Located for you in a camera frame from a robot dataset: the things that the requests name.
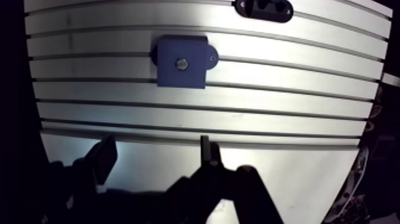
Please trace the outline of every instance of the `blue mounting bracket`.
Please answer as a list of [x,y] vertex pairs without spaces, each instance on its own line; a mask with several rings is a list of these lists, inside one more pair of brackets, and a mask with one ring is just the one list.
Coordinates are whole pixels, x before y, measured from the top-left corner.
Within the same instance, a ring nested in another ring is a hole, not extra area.
[[205,36],[162,36],[151,58],[157,86],[163,87],[205,89],[206,71],[218,63],[218,53]]

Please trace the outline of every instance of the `white surface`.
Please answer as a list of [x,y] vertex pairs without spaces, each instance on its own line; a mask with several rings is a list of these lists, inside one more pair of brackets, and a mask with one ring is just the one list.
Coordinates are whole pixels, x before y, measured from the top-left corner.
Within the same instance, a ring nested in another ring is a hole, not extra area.
[[37,99],[173,104],[367,118],[372,103],[285,92],[222,88],[160,88],[156,83],[35,82]]
[[[311,6],[316,7],[314,11],[317,14],[322,12],[323,10],[321,9],[323,8],[332,8],[336,7],[336,5],[343,6],[344,9],[342,10],[346,13],[340,15],[335,13],[330,14],[343,19],[346,19],[344,15],[349,15],[349,20],[357,17],[360,25],[365,24],[375,29],[390,30],[390,22],[388,20],[363,11],[360,11],[358,14],[351,14],[352,7],[336,1],[302,0],[298,3],[304,9],[312,8]],[[196,27],[213,27],[231,29],[231,32],[252,32],[249,35],[281,35],[283,36],[282,38],[298,38],[338,46],[377,58],[384,58],[386,48],[388,47],[388,43],[385,41],[338,26],[301,17],[293,17],[287,23],[274,23],[243,18],[233,7],[225,5],[183,3],[97,5],[94,7],[73,8],[26,17],[27,34],[91,27],[134,25],[192,26],[192,30],[195,30]]]
[[103,131],[105,133],[128,133],[150,138],[167,138],[198,141],[199,136],[208,135],[216,142],[235,142],[253,144],[291,144],[291,145],[358,145],[356,138],[307,138],[271,135],[232,135],[206,132],[175,132],[170,130],[148,130],[125,127],[77,125],[69,123],[42,122],[43,128],[81,131]]
[[[50,161],[70,165],[98,140],[42,134]],[[118,142],[118,160],[106,186],[129,191],[166,190],[200,165],[199,147]],[[338,194],[357,149],[249,150],[222,148],[225,167],[254,166],[285,224],[319,224]],[[213,223],[237,223],[232,205],[219,207]]]
[[[47,9],[47,8],[52,8],[52,7],[60,7],[60,6],[66,6],[66,5],[72,5],[72,4],[79,4],[79,3],[87,3],[87,2],[101,2],[103,0],[24,0],[24,8],[25,12],[30,12],[30,11],[36,11],[36,10],[42,10],[42,9]],[[328,2],[328,0],[324,0],[323,3],[321,4],[330,4],[338,7],[333,7],[333,8],[323,8],[322,11],[320,12],[315,12],[315,8],[318,8],[320,4],[317,5],[311,5],[311,8],[304,7],[304,5],[309,5],[307,1],[311,0],[290,0],[290,2],[293,4],[295,11],[299,11],[301,13],[307,13],[307,14],[313,14],[317,13],[316,15],[324,18],[330,18],[330,19],[342,19],[342,18],[337,18],[340,15],[340,9],[342,9],[343,6],[340,6],[339,4],[343,4],[341,2],[337,3],[331,3]],[[393,11],[384,6],[381,5],[377,2],[371,1],[371,0],[348,0],[350,2],[354,2],[358,5],[362,5],[366,8],[369,8],[371,10],[377,11],[379,13],[382,13],[388,17],[392,16]],[[353,14],[356,14],[357,12],[361,11],[359,8],[353,7]]]
[[368,32],[389,37],[390,21],[335,0],[289,0],[295,11],[327,18]]
[[372,0],[347,0],[347,1],[354,2],[358,5],[362,5],[363,7],[367,7],[373,11],[376,11],[388,17],[393,16],[393,10]]
[[221,111],[39,102],[41,118],[240,132],[361,136],[364,121]]
[[400,87],[400,78],[389,73],[383,74],[382,82],[392,86]]
[[28,39],[29,56],[101,52],[149,52],[162,35],[205,35],[221,57],[288,63],[379,79],[383,63],[315,46],[225,33],[130,30],[73,33]]
[[[155,79],[150,58],[106,57],[30,61],[32,78]],[[375,97],[378,83],[332,74],[262,64],[219,61],[207,71],[207,83],[253,88],[292,89],[364,99]]]

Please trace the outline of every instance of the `black oval bracket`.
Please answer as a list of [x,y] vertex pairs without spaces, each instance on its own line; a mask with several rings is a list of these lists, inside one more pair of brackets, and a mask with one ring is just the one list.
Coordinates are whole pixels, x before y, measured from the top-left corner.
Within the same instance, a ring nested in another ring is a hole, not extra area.
[[287,0],[236,0],[233,4],[247,18],[286,23],[293,17],[293,6]]

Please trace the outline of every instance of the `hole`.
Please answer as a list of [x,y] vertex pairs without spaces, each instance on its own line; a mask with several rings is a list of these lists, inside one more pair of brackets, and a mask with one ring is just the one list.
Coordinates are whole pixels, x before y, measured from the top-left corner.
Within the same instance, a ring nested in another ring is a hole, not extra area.
[[258,1],[258,7],[261,10],[264,10],[267,7],[268,3],[270,3],[270,0],[259,0]]
[[286,8],[286,4],[283,2],[278,2],[275,4],[275,8],[276,8],[276,11],[278,11],[278,13],[281,13]]

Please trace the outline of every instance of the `bolt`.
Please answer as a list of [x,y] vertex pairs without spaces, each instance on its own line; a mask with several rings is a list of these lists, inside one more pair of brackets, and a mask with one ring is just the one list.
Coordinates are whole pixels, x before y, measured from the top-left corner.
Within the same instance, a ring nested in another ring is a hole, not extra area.
[[186,61],[186,59],[184,59],[184,58],[180,58],[180,59],[178,59],[177,61],[176,61],[176,63],[175,63],[175,67],[178,69],[178,70],[181,70],[181,71],[185,71],[186,69],[187,69],[187,67],[189,66],[189,63]]

